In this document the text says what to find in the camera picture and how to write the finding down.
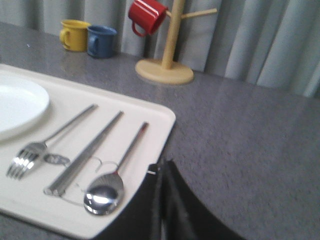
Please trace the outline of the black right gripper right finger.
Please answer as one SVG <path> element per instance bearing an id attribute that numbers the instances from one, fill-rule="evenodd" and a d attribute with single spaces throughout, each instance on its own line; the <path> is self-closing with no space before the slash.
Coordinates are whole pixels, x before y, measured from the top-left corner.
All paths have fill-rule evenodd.
<path id="1" fill-rule="evenodd" d="M 161 161 L 162 219 L 166 240 L 242 240 L 191 191 L 172 160 Z"/>

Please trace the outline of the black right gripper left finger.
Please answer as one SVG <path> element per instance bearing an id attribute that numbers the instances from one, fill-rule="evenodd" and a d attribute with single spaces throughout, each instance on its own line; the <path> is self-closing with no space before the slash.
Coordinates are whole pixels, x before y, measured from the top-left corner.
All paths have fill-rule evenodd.
<path id="1" fill-rule="evenodd" d="M 142 184 L 116 219 L 99 233 L 96 240 L 160 240 L 161 191 L 159 167 L 148 166 Z"/>

